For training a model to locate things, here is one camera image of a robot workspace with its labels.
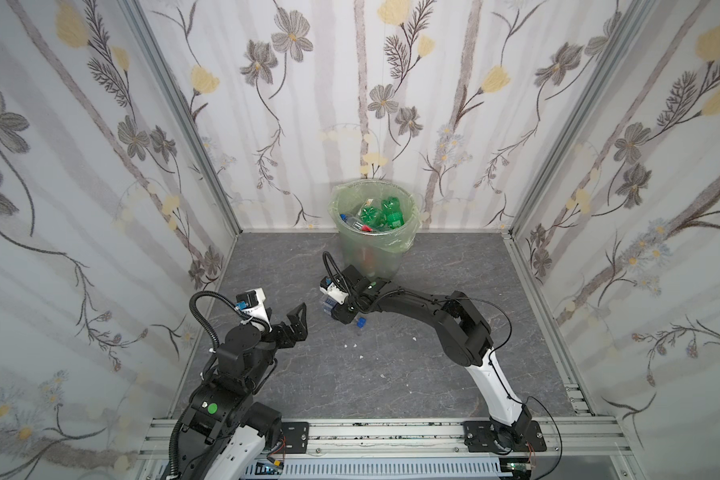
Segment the clear bottle light-blue label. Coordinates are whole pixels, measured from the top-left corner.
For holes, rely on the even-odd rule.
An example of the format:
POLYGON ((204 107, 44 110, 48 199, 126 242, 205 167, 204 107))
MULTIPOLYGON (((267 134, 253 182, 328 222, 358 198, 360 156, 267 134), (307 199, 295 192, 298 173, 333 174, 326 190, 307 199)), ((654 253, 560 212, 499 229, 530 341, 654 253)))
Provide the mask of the clear bottle light-blue label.
POLYGON ((358 329, 362 329, 367 323, 366 318, 360 316, 351 306, 341 304, 329 296, 323 298, 322 307, 331 319, 344 325, 354 324, 358 329))

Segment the Fiji water bottle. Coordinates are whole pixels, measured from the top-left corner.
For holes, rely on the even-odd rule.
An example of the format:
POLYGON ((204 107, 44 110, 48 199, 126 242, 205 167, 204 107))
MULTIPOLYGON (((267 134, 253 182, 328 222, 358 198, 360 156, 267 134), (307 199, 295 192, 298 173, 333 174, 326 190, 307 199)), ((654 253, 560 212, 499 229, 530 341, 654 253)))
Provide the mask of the Fiji water bottle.
POLYGON ((366 225, 364 222, 362 222, 360 219, 347 214, 341 214, 340 219, 350 228, 364 232, 364 233, 373 233, 374 229, 370 226, 366 225))

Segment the green bottle yellow cap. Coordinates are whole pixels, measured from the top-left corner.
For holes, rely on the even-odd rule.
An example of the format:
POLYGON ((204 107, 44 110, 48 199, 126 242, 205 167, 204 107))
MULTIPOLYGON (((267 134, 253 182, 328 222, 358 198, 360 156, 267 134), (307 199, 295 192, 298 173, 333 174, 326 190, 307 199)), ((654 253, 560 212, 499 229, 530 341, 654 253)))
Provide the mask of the green bottle yellow cap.
POLYGON ((385 225, 383 212, 373 205, 364 205, 360 209, 360 219, 373 231, 380 231, 385 225))
POLYGON ((386 229, 398 229, 405 224, 405 218, 398 197, 390 196, 382 201, 382 214, 386 229))

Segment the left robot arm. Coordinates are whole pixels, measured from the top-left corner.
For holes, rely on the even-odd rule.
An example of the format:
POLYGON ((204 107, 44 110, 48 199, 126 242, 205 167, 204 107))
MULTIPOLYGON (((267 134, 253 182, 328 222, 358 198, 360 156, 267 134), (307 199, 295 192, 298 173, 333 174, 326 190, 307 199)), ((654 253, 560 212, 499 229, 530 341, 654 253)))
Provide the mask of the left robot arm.
POLYGON ((261 289, 235 300, 213 291, 190 297, 189 312, 211 339, 211 357, 172 429, 164 479, 241 479, 260 454, 285 448, 282 414, 254 397, 274 372, 277 352, 307 339, 307 306, 298 304, 274 324, 265 299, 261 289), (240 318, 224 339, 200 312, 202 298, 240 318))

